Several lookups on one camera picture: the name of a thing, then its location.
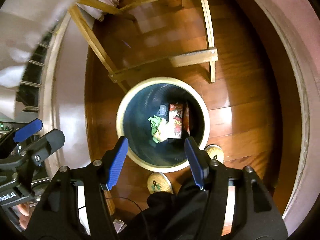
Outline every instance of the blue gripper pad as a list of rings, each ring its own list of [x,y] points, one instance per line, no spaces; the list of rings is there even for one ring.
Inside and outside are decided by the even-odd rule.
[[[192,136],[186,138],[184,141],[184,151],[190,164],[193,179],[200,189],[204,188],[204,179],[209,174],[209,165],[202,155],[202,151],[199,150]]]
[[[118,182],[125,157],[127,156],[128,146],[128,139],[124,136],[121,136],[116,146],[113,148],[114,159],[111,161],[109,178],[107,182],[107,187],[109,190],[111,190],[112,187]]]
[[[26,124],[24,127],[16,130],[13,137],[13,141],[20,143],[28,139],[31,135],[39,132],[42,129],[42,121],[40,119],[34,119],[30,123]]]

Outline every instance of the wooden frame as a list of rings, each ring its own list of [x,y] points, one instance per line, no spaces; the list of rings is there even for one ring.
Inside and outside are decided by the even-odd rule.
[[[98,0],[78,0],[78,3],[87,5],[90,7],[94,7],[100,9],[104,12],[118,15],[128,20],[136,21],[136,18],[126,13],[125,11],[135,8],[139,5],[150,3],[158,0],[137,0],[131,4],[128,4],[122,8],[115,8],[111,5],[103,3]],[[185,7],[186,0],[181,0],[182,7]],[[163,61],[166,61],[169,64],[162,64],[169,65],[172,67],[181,67],[186,65],[193,65],[193,64],[200,64],[203,62],[209,62],[209,70],[210,70],[210,80],[211,82],[215,82],[215,61],[218,60],[218,51],[214,47],[214,39],[213,39],[213,28],[212,28],[212,21],[210,15],[210,9],[208,5],[208,0],[201,0],[201,5],[203,9],[203,16],[204,16],[204,23],[205,23],[205,30],[206,30],[206,38],[207,38],[207,46],[208,49],[190,52],[178,56],[167,57],[160,60],[155,60],[152,62],[147,62],[142,65],[138,65],[129,69],[118,70],[115,64],[112,62],[102,45],[100,44],[97,37],[94,35],[93,31],[89,28],[87,22],[83,18],[81,11],[77,7],[77,5],[72,6],[69,9],[69,13],[71,18],[76,23],[77,27],[79,28],[81,34],[95,52],[99,60],[102,62],[104,67],[109,72],[109,77],[114,83],[118,83],[120,88],[126,93],[127,89],[121,83],[122,81],[130,78],[134,75],[149,72],[151,69],[154,69],[154,64],[159,64]]]

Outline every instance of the wooden floor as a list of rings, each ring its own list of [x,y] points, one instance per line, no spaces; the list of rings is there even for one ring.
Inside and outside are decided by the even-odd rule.
[[[133,0],[121,0],[124,6]],[[218,48],[216,82],[209,83],[208,64],[157,71],[128,80],[132,87],[153,76],[178,78],[204,99],[210,114],[208,144],[224,151],[225,165],[242,169],[251,165],[272,188],[281,158],[282,121],[277,88],[265,50],[250,22],[233,0],[208,0],[215,46]],[[136,7],[129,13],[137,23],[107,15],[95,22],[94,32],[116,66],[121,69],[168,55],[205,49],[206,38],[199,0],[160,0]],[[117,141],[116,113],[124,93],[108,78],[108,72],[89,51],[85,102],[91,158],[99,159]],[[128,157],[117,186],[111,193],[147,207],[147,171]],[[166,174],[177,191],[190,176],[187,167]],[[115,199],[122,217],[139,210],[126,200]]]

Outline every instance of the metal bolt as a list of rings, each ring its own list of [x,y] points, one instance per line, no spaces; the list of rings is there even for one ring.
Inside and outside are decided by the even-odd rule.
[[[211,160],[211,165],[218,166],[219,162],[217,160]]]
[[[102,164],[102,161],[101,160],[95,160],[94,162],[93,162],[93,165],[94,166],[100,166]]]
[[[15,172],[14,174],[12,174],[12,180],[16,180],[17,177],[18,177],[18,173]]]
[[[253,172],[253,168],[251,168],[250,166],[246,166],[244,169],[246,172]]]
[[[68,170],[67,166],[61,166],[59,169],[60,172],[66,172],[67,170]]]

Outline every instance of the foot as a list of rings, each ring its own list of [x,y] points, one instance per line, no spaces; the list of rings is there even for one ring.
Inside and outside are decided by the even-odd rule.
[[[212,160],[216,159],[217,161],[223,163],[224,154],[221,147],[219,147],[218,145],[211,144],[208,145],[204,150],[209,154]]]
[[[150,194],[156,192],[169,192],[173,194],[171,183],[163,173],[152,173],[148,178],[147,186]]]

